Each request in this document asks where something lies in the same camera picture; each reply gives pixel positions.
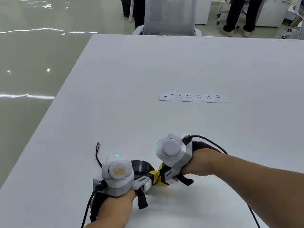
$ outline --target cylindrical cap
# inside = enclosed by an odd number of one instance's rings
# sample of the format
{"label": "cylindrical cap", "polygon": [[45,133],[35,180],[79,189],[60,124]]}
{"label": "cylindrical cap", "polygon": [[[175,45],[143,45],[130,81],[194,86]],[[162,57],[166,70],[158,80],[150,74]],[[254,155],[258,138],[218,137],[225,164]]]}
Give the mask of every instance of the cylindrical cap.
{"label": "cylindrical cap", "polygon": [[166,139],[163,142],[162,150],[167,156],[175,156],[180,151],[180,144],[175,139]]}

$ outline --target hand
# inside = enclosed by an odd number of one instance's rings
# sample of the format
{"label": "hand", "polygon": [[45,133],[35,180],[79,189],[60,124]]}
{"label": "hand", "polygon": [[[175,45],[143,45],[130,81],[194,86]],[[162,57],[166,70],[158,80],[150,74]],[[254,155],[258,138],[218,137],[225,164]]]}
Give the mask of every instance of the hand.
{"label": "hand", "polygon": [[212,149],[200,149],[193,152],[190,162],[185,165],[182,174],[195,174],[199,176],[208,176],[215,174],[216,160],[224,156]]}
{"label": "hand", "polygon": [[108,197],[99,209],[97,220],[86,228],[125,227],[131,216],[134,198],[133,190],[117,198]]}

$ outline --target power strip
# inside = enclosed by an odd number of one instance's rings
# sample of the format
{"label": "power strip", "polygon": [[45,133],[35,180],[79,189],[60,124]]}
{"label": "power strip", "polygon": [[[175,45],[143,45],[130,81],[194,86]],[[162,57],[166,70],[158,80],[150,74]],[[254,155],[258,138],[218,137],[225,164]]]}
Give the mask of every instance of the power strip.
{"label": "power strip", "polygon": [[158,95],[160,101],[186,101],[186,102],[207,102],[207,103],[228,103],[221,95],[165,92]]}

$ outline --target velcro strap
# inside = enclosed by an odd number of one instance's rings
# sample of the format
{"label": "velcro strap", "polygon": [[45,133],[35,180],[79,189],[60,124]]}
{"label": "velcro strap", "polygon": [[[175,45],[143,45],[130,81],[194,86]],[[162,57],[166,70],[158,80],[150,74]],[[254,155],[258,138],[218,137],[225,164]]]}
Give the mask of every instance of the velcro strap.
{"label": "velcro strap", "polygon": [[176,178],[187,186],[193,184],[193,182],[194,182],[194,180],[186,178],[181,172],[176,175]]}
{"label": "velcro strap", "polygon": [[93,199],[93,204],[91,207],[91,216],[90,216],[91,222],[96,221],[99,209],[108,197],[109,197],[108,195],[99,191],[95,194]]}
{"label": "velcro strap", "polygon": [[212,149],[212,150],[215,150],[217,152],[220,152],[218,151],[217,149],[215,149],[214,147],[204,143],[204,142],[197,142],[197,141],[192,141],[192,151],[195,152],[199,149]]}
{"label": "velcro strap", "polygon": [[148,206],[148,203],[147,203],[146,196],[144,195],[142,188],[139,188],[138,190],[136,190],[135,193],[138,198],[139,210],[146,208]]}

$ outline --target black pants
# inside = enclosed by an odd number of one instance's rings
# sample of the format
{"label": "black pants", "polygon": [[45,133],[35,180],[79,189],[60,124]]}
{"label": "black pants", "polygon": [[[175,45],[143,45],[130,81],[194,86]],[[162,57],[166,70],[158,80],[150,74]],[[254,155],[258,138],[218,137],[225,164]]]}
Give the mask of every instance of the black pants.
{"label": "black pants", "polygon": [[144,24],[145,6],[146,0],[134,0],[133,15],[136,28]]}
{"label": "black pants", "polygon": [[[226,32],[231,32],[236,28],[238,22],[238,17],[244,6],[245,0],[232,0],[229,14],[226,20],[226,25],[224,30]],[[247,32],[252,32],[256,28],[257,13],[260,8],[262,0],[250,0],[249,7],[246,15],[246,24],[244,30]]]}

